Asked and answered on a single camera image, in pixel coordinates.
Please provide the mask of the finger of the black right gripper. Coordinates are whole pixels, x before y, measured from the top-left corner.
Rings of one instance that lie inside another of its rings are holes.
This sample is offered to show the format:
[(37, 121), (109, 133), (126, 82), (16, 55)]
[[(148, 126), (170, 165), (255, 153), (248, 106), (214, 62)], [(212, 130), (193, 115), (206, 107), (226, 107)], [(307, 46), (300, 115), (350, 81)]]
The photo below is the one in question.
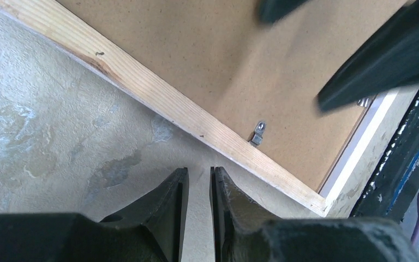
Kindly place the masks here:
[(307, 3), (308, 0), (262, 0), (258, 7), (258, 21), (274, 24)]
[(327, 113), (419, 84), (419, 1), (401, 7), (328, 80), (316, 97)]

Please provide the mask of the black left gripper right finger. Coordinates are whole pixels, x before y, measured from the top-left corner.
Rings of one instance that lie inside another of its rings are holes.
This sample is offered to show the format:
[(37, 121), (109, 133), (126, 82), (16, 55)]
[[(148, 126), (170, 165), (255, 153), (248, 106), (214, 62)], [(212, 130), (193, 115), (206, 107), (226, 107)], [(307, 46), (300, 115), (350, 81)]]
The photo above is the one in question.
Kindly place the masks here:
[(375, 217), (282, 219), (211, 168), (216, 261), (419, 261), (394, 221)]

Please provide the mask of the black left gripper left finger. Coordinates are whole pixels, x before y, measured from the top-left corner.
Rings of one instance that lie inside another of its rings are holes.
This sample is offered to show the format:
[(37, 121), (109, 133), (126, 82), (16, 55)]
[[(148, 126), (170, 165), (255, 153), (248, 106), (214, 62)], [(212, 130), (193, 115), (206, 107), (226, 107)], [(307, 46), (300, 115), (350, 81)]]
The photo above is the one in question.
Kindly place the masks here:
[(0, 214), (0, 261), (180, 261), (186, 168), (95, 222), (79, 213)]

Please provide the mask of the wooden picture frame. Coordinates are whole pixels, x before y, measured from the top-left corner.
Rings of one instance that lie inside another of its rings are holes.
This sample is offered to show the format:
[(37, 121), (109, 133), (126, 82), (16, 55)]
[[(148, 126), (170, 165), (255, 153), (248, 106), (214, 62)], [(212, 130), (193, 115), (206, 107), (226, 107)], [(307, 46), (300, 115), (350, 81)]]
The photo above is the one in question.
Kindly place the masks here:
[(352, 210), (414, 92), (379, 95), (362, 114), (318, 190), (254, 147), (84, 22), (63, 1), (0, 1), (0, 13), (50, 40), (80, 64), (321, 217)]

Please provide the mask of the brown backing board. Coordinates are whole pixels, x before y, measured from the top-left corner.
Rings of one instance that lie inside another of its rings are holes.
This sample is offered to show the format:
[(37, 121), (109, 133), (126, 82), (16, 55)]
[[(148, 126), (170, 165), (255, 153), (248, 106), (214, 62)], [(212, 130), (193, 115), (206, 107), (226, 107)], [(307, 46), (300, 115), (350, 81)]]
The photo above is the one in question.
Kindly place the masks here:
[(63, 6), (313, 190), (363, 109), (315, 97), (403, 1), (309, 1), (273, 26), (257, 1), (63, 1)]

